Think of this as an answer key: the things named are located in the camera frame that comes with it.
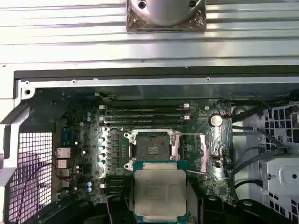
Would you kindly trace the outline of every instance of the capacitor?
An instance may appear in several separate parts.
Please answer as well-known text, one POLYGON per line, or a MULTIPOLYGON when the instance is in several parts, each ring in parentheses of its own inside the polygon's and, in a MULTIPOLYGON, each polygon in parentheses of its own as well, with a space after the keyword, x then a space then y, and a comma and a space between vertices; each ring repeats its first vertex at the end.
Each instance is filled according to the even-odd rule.
POLYGON ((106 146, 99 146, 99 150, 104 150, 106 146))
POLYGON ((101 161, 98 162, 98 165, 99 165, 99 166, 103 166, 105 163, 106 163, 105 160, 101 160, 101 161))
POLYGON ((105 141, 105 138, 101 137, 99 138, 99 142, 104 142, 105 141))
POLYGON ((99 155, 99 158, 100 159, 103 159, 105 157, 105 153, 101 153, 100 155, 99 155))
POLYGON ((213 115, 210 118, 210 125, 214 127, 219 127, 222 125, 222 117, 220 115, 213 115))

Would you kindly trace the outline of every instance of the gray metal surface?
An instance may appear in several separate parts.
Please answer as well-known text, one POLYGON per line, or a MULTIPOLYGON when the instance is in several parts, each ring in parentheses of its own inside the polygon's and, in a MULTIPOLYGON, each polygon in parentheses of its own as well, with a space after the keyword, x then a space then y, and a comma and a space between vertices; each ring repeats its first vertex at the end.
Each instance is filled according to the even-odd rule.
POLYGON ((262 163, 263 184, 278 196, 299 195, 299 157, 281 156, 262 163))
POLYGON ((127 33, 124 0, 1 3, 0 65, 43 70, 299 64, 299 3, 218 2, 207 3, 205 33, 158 34, 127 33))

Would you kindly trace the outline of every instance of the black cable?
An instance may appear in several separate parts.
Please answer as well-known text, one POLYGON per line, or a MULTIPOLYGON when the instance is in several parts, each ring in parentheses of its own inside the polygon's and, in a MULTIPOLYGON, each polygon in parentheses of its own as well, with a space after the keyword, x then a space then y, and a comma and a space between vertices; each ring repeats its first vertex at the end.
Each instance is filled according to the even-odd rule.
POLYGON ((244 152, 239 156, 239 158, 237 159, 237 161, 235 162, 235 166, 239 165, 239 162, 241 160, 241 158, 250 150, 255 150, 255 149, 261 149, 261 147, 259 146, 255 146, 255 147, 250 147, 244 150, 244 152))
POLYGON ((258 179, 255 179, 255 180, 245 180, 245 181, 241 181, 239 183, 237 183, 235 185, 235 189, 237 189, 238 187, 242 186, 243 184, 246 184, 246 183, 255 183, 257 186, 259 187, 263 187, 263 181, 261 180, 258 180, 258 179))
POLYGON ((25 197, 25 190, 26 190, 26 187, 27 187, 29 181, 31 180, 31 178, 32 178, 32 177, 33 177, 33 176, 34 176, 34 175, 35 175, 41 168, 46 167, 46 166, 49 166, 49 165, 54 166, 55 169, 57 169, 57 168, 56 168, 56 165, 55 165, 54 163, 47 163, 47 164, 44 164, 44 165, 38 167, 38 168, 37 168, 37 169, 36 169, 36 170, 35 170, 35 171, 28 177, 28 179, 25 181, 24 187, 23 187, 22 192, 21 192, 21 202, 20 202, 19 212, 17 213, 17 217, 16 217, 16 219, 15 219, 15 222, 16 222, 16 223, 18 223, 18 221, 19 221, 20 218, 21 218, 21 214, 22 214, 22 204, 23 204, 23 200, 24 200, 24 197, 25 197))
POLYGON ((235 196, 236 201, 238 201, 239 198, 238 198, 238 195, 235 191, 235 180, 234 180, 235 174, 237 174, 239 171, 241 171, 242 169, 244 169, 245 167, 249 166, 250 164, 252 164, 256 161, 266 160, 266 159, 272 158, 275 155, 282 154, 283 152, 284 152, 284 150, 282 148, 273 149, 272 151, 266 152, 264 154, 257 155, 255 157, 245 161, 240 166, 238 166, 238 167, 236 167, 235 169, 232 170, 232 172, 230 174, 230 177, 229 177, 229 184, 230 184, 230 187, 231 187, 231 192, 232 192, 233 196, 235 196))
POLYGON ((275 103, 271 103, 271 104, 269 104, 270 107, 267 107, 265 105, 259 105, 257 107, 252 108, 252 109, 249 109, 249 110, 247 110, 247 111, 245 111, 243 113, 240 113, 238 115, 233 116, 232 123, 245 120, 245 119, 251 117, 252 115, 254 115, 254 114, 256 114, 256 113, 258 113, 260 111, 263 111, 263 110, 266 110, 266 109, 271 109, 273 107, 284 106, 286 104, 288 104, 288 102, 279 102, 279 103, 275 102, 275 103))
MULTIPOLYGON (((244 131, 254 131, 254 127, 242 127, 242 126, 233 125, 232 128, 238 130, 244 130, 244 131)), ((272 143, 274 143, 277 147, 285 147, 280 141, 278 141, 270 134, 266 133, 264 130, 257 128, 256 131, 266 136, 266 138, 269 139, 272 143)))

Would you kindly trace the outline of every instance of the screw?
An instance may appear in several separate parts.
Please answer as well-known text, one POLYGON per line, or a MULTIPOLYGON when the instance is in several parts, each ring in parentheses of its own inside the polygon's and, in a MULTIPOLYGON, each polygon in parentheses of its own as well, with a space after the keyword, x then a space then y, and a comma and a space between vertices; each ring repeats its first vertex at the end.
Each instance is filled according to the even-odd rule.
POLYGON ((146 4, 145 4, 143 1, 141 1, 141 2, 138 4, 138 6, 139 6, 140 9, 144 9, 144 8, 146 7, 146 4))
POLYGON ((252 203, 249 202, 249 201, 244 201, 243 204, 246 205, 246 206, 252 206, 252 203))
POLYGON ((226 158, 226 163, 231 163, 232 160, 230 158, 226 158))
POLYGON ((209 197, 207 197, 210 201, 216 201, 217 200, 217 198, 216 197, 214 197, 214 196, 209 196, 209 197))

